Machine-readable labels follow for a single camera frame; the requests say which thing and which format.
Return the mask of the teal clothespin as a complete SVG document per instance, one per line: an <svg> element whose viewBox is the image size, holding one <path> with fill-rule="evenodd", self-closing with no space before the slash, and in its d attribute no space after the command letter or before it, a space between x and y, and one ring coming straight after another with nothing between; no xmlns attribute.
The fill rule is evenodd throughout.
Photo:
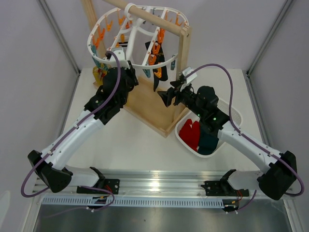
<svg viewBox="0 0 309 232"><path fill-rule="evenodd" d="M144 74L146 75L147 78L151 77L151 72L149 69L143 69Z"/></svg>

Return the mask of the yellow sock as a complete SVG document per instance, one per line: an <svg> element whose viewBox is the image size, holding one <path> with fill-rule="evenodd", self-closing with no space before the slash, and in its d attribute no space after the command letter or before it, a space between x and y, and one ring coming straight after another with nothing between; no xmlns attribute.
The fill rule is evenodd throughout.
<svg viewBox="0 0 309 232"><path fill-rule="evenodd" d="M93 76L95 78L94 85L101 86L103 84L103 78L106 75L106 71L99 69L97 66L93 68Z"/></svg>

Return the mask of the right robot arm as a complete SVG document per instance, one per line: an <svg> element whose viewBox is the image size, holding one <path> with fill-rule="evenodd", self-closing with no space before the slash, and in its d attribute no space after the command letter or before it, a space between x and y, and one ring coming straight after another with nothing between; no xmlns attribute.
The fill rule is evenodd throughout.
<svg viewBox="0 0 309 232"><path fill-rule="evenodd" d="M228 143L258 167L258 171L228 171L220 180L224 194L231 195L240 189L260 190L269 198L279 200L296 181L295 155L272 149L241 131L230 116L218 108L219 98L214 88L201 86L194 93L191 86L184 89L172 86L167 91L158 91L158 95L166 107L182 103L198 116L206 133Z"/></svg>

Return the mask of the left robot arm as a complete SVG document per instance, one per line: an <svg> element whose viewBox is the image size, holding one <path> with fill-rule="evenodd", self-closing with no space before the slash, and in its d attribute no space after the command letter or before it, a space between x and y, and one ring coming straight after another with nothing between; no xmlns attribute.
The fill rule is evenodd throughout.
<svg viewBox="0 0 309 232"><path fill-rule="evenodd" d="M127 61L126 65L108 70L103 84L67 132L41 152L33 150L29 153L28 160L35 173L53 193L61 192L68 186L88 186L93 193L104 190L105 177L97 168L74 168L67 163L92 134L120 112L129 92L138 85L131 62Z"/></svg>

